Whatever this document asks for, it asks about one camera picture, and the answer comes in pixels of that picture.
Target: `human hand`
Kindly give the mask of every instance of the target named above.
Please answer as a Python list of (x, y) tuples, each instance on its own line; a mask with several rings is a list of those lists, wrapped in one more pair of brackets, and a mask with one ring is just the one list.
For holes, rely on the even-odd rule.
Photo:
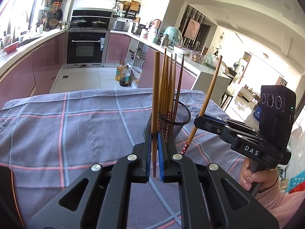
[(242, 163), (242, 169), (240, 170), (239, 175), (239, 184), (246, 190), (250, 190), (252, 183), (262, 183), (262, 186), (258, 191), (268, 189), (272, 187), (278, 179), (278, 170), (263, 170), (253, 173), (250, 170), (251, 160), (245, 157), (244, 162)]

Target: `white countertop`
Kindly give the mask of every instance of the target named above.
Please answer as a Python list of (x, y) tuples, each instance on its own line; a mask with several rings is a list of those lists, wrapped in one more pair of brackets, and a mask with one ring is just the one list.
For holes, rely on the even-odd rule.
[(18, 59), (22, 58), (25, 54), (33, 50), (35, 47), (41, 45), (42, 43), (46, 42), (47, 40), (63, 33), (65, 30), (61, 29), (53, 29), (49, 32), (42, 32), (42, 36), (33, 40), (32, 42), (17, 48), (16, 51), (11, 52), (9, 54), (3, 53), (3, 56), (0, 57), (0, 76), (11, 66), (13, 65)]
[[(151, 48), (154, 48), (155, 50), (157, 50), (157, 51), (159, 51), (161, 53), (164, 53), (164, 49), (165, 48), (163, 46), (159, 46), (159, 45), (157, 45), (157, 44), (155, 44), (153, 42), (148, 41), (147, 39), (140, 38), (139, 36), (134, 35), (132, 33), (124, 32), (124, 31), (115, 31), (115, 30), (111, 30), (110, 32), (111, 33), (119, 33), (119, 34), (128, 35), (128, 36), (130, 36), (130, 37), (132, 37), (132, 38), (134, 38), (134, 39), (144, 43), (145, 45), (148, 45)], [(170, 56), (171, 54), (175, 54), (175, 52), (173, 50), (167, 49), (166, 55)], [(182, 55), (181, 54), (177, 55), (177, 61), (179, 63), (181, 63), (181, 61), (182, 61)], [(190, 71), (192, 71), (193, 73), (195, 73), (197, 75), (199, 75), (200, 72), (210, 73), (212, 75), (214, 75), (214, 73), (215, 73), (215, 70), (209, 68), (206, 65), (198, 64), (198, 63), (192, 61), (187, 56), (184, 57), (184, 66), (185, 66), (185, 68), (189, 69)], [(221, 72), (218, 73), (218, 76), (230, 79), (229, 77), (227, 77), (225, 74), (223, 74)]]

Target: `oven handle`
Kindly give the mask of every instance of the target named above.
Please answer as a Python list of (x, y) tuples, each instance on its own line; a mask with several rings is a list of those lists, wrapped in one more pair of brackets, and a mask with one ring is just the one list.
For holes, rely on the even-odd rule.
[(72, 40), (72, 42), (101, 42), (100, 40)]

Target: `oven window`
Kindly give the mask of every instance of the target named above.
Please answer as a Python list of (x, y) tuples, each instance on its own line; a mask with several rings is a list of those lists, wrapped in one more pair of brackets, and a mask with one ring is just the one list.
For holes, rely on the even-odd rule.
[(92, 57), (94, 42), (78, 42), (76, 45), (76, 57)]

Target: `stool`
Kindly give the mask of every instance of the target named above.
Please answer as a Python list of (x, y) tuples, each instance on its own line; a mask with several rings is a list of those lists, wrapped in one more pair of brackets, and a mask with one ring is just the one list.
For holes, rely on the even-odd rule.
[(228, 103), (226, 109), (229, 107), (230, 102), (232, 101), (232, 98), (233, 98), (232, 93), (231, 93), (230, 91), (226, 90), (226, 91), (224, 92), (224, 94), (222, 95), (222, 100), (220, 101), (220, 107), (221, 107), (221, 108), (223, 108), (223, 107), (225, 106), (225, 104), (226, 104), (227, 100), (229, 99), (229, 97), (230, 97), (231, 99), (230, 99), (230, 101), (229, 101), (229, 103)]

